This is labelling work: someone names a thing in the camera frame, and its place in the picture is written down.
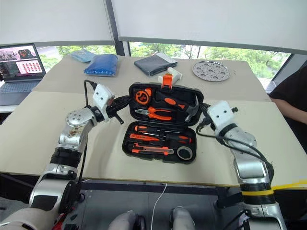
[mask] person's arm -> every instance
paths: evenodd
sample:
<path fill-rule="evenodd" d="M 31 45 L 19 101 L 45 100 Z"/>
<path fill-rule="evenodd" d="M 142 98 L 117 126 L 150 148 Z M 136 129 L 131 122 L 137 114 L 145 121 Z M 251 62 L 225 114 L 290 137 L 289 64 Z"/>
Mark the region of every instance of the person's arm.
<path fill-rule="evenodd" d="M 278 109 L 284 116 L 291 118 L 295 121 L 302 122 L 307 125 L 307 112 L 300 110 L 298 108 L 295 108 L 294 106 L 290 105 L 285 100 L 274 99 L 274 98 L 270 98 L 270 99 L 276 103 Z"/>

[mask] orange pliers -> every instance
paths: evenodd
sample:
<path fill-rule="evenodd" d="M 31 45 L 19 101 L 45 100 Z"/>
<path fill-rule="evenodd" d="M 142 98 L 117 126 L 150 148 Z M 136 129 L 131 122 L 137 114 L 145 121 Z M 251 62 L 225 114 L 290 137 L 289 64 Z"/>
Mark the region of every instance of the orange pliers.
<path fill-rule="evenodd" d="M 166 109 L 155 109 L 153 107 L 149 107 L 148 109 L 137 109 L 135 110 L 135 112 L 138 114 L 147 115 L 150 118 L 156 118 L 158 120 L 163 120 L 163 121 L 170 121 L 172 119 L 171 116 L 161 116 L 156 114 L 157 112 L 166 112 L 166 113 L 172 112 Z"/>

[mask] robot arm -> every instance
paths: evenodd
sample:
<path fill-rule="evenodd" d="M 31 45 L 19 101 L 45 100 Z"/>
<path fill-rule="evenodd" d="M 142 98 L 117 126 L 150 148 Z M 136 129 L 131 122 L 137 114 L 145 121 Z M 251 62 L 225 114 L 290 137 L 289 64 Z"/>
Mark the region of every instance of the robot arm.
<path fill-rule="evenodd" d="M 68 213 L 80 197 L 81 178 L 86 155 L 88 133 L 98 122 L 116 117 L 126 107 L 129 96 L 114 99 L 108 87 L 91 82 L 94 107 L 70 112 L 54 154 L 39 177 L 30 196 L 29 208 L 21 209 L 0 224 L 0 229 L 49 230 L 60 213 Z M 77 180 L 78 165 L 83 154 L 83 166 Z"/>
<path fill-rule="evenodd" d="M 205 111 L 205 119 L 200 123 L 197 132 L 208 124 L 214 129 L 217 140 L 228 146 L 234 156 L 234 168 L 243 195 L 243 206 L 247 215 L 257 222 L 262 219 L 275 219 L 276 229 L 286 230 L 279 205 L 275 202 L 271 181 L 273 167 L 256 149 L 255 137 L 243 131 L 234 122 L 234 114 L 226 101 L 219 101 Z"/>

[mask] laptop keyboard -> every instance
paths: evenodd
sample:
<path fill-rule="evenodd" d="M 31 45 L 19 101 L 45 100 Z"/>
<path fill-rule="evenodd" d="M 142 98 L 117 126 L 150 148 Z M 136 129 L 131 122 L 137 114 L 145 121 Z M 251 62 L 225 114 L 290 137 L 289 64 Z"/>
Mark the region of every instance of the laptop keyboard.
<path fill-rule="evenodd" d="M 31 90 L 38 84 L 37 81 L 20 82 L 20 83 L 6 83 L 0 88 L 1 93 L 6 92 L 31 92 Z"/>

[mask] black sleeve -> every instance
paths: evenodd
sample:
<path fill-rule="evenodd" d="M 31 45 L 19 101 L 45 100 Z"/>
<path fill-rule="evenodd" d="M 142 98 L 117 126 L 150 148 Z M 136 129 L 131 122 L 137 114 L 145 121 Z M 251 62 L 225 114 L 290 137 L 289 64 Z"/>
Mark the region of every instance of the black sleeve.
<path fill-rule="evenodd" d="M 302 93 L 306 93 L 307 66 L 286 78 L 280 83 L 269 96 L 274 99 L 282 99 L 294 105 L 299 101 Z"/>

